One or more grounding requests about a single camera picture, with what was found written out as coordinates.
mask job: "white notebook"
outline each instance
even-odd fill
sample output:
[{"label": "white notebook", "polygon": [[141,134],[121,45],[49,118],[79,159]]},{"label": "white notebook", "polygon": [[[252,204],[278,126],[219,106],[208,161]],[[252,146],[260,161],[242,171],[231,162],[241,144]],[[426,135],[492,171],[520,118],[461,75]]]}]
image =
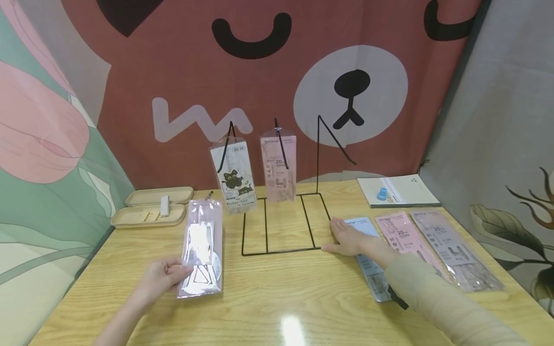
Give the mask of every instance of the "white notebook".
[{"label": "white notebook", "polygon": [[419,174],[389,178],[359,178],[358,183],[372,208],[440,206]]}]

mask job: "beige sleeve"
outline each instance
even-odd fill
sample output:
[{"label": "beige sleeve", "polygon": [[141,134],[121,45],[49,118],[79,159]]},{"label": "beige sleeve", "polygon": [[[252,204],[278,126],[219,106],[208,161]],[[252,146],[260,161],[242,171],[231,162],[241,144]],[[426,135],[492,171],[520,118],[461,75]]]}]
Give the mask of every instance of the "beige sleeve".
[{"label": "beige sleeve", "polygon": [[398,256],[384,273],[396,294],[455,345],[528,345],[502,321],[463,295],[419,257]]}]

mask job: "bear nose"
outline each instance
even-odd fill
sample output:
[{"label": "bear nose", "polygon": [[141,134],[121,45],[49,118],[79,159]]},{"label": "bear nose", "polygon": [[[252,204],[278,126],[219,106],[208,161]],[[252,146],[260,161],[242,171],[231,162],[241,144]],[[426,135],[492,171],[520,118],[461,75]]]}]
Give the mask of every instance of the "bear nose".
[{"label": "bear nose", "polygon": [[349,71],[335,81],[335,92],[345,99],[363,93],[370,85],[370,76],[362,70]]}]

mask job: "clear plastic package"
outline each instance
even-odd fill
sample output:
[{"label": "clear plastic package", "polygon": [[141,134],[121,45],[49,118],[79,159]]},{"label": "clear plastic package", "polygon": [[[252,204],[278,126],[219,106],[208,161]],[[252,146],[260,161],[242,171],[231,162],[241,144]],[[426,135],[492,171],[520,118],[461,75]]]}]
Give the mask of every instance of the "clear plastic package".
[{"label": "clear plastic package", "polygon": [[223,206],[216,200],[191,200],[183,242],[183,266],[194,270],[177,298],[221,293],[223,288]]},{"label": "clear plastic package", "polygon": [[225,137],[210,148],[219,187],[229,214],[242,214],[256,207],[256,192],[243,138]]},{"label": "clear plastic package", "polygon": [[502,282],[485,267],[441,212],[428,209],[410,214],[462,291],[504,290]]},{"label": "clear plastic package", "polygon": [[296,136],[293,131],[276,127],[260,139],[261,158],[269,202],[296,197]]},{"label": "clear plastic package", "polygon": [[[378,238],[381,237],[368,218],[345,220],[345,222],[361,233]],[[365,255],[356,255],[356,260],[362,270],[363,276],[366,278],[367,285],[370,287],[375,301],[378,303],[390,301],[389,284],[381,267]]]},{"label": "clear plastic package", "polygon": [[437,261],[433,250],[427,245],[405,212],[379,216],[375,218],[375,221],[392,248],[401,254],[411,253],[419,256],[424,262],[435,267],[435,271],[443,279],[452,282],[450,276]]}]

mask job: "blue ruler package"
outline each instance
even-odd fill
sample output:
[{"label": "blue ruler package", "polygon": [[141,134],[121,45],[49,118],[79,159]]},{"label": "blue ruler package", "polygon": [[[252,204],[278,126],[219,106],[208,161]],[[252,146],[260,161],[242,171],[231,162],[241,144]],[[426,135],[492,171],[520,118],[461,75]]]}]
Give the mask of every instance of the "blue ruler package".
[{"label": "blue ruler package", "polygon": [[[368,218],[350,219],[345,220],[345,222],[361,233],[378,238],[381,237]],[[356,260],[362,269],[363,276],[366,278],[367,285],[370,287],[375,301],[378,303],[390,301],[391,295],[388,292],[389,285],[381,267],[365,255],[356,255]]]}]

